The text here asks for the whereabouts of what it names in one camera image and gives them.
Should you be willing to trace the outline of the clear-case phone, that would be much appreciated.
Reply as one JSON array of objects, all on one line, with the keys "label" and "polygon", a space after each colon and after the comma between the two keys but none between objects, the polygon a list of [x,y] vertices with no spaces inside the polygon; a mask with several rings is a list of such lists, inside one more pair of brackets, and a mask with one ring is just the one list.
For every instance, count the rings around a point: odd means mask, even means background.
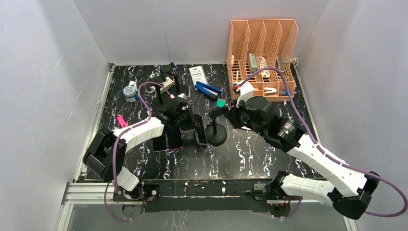
[{"label": "clear-case phone", "polygon": [[199,145],[207,145],[207,138],[202,116],[200,114],[193,113],[193,119],[197,143]]}]

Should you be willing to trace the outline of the black phone stand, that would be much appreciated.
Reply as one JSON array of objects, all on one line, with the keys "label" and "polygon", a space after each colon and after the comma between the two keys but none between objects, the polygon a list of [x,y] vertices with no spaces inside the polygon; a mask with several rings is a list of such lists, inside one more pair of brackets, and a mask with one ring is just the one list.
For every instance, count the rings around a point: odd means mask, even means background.
[{"label": "black phone stand", "polygon": [[[166,81],[166,79],[162,74],[160,74],[156,77],[153,77],[151,81],[162,85]],[[155,98],[153,99],[152,107],[160,107],[170,101],[169,95],[165,92],[164,88],[153,85],[153,89],[155,91]]]},{"label": "black phone stand", "polygon": [[207,124],[207,127],[205,128],[205,133],[206,133],[206,139],[207,142],[213,146],[220,146],[222,145],[226,139],[227,139],[227,130],[226,128],[217,123],[216,119],[219,116],[224,115],[226,112],[228,112],[228,107],[218,107],[208,113],[208,116],[210,118],[210,122]]},{"label": "black phone stand", "polygon": [[162,77],[167,77],[167,76],[172,76],[174,85],[169,88],[169,92],[172,93],[175,96],[178,96],[180,94],[185,94],[186,96],[189,95],[189,89],[180,83],[179,81],[179,75],[177,72],[175,72],[176,65],[171,62],[170,64],[166,64],[161,68],[161,76]]}]

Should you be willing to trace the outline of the purple-edged phone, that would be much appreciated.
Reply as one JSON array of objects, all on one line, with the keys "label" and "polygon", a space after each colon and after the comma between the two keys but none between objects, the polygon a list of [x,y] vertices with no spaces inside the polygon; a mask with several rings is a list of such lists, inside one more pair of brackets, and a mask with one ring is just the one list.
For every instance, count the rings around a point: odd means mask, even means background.
[{"label": "purple-edged phone", "polygon": [[177,126],[168,127],[167,145],[169,150],[180,149],[183,147],[182,135],[179,127]]}]

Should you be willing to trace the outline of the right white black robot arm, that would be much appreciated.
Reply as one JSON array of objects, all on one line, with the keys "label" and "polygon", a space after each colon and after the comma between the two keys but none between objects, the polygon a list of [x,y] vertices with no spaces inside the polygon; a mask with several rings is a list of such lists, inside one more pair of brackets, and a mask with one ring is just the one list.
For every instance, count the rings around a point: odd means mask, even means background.
[{"label": "right white black robot arm", "polygon": [[306,129],[290,118],[276,114],[272,102],[262,96],[233,100],[225,118],[235,129],[246,127],[263,140],[315,169],[322,180],[301,178],[280,171],[268,186],[246,194],[259,200],[306,197],[332,206],[350,219],[359,219],[367,210],[379,180],[369,174],[347,169],[328,151],[321,152]]}]

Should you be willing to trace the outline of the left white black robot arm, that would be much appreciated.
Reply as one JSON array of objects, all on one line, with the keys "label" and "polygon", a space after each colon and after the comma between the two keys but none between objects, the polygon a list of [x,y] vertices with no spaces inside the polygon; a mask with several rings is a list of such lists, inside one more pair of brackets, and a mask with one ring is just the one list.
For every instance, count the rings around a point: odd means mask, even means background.
[{"label": "left white black robot arm", "polygon": [[131,200],[139,200],[144,193],[143,183],[124,166],[126,153],[152,139],[157,140],[155,147],[163,142],[169,149],[180,148],[183,145],[180,132],[194,129],[199,134],[202,122],[202,116],[192,112],[186,99],[171,96],[139,123],[98,130],[84,154],[83,164],[103,182],[112,182],[116,192],[123,189]]}]

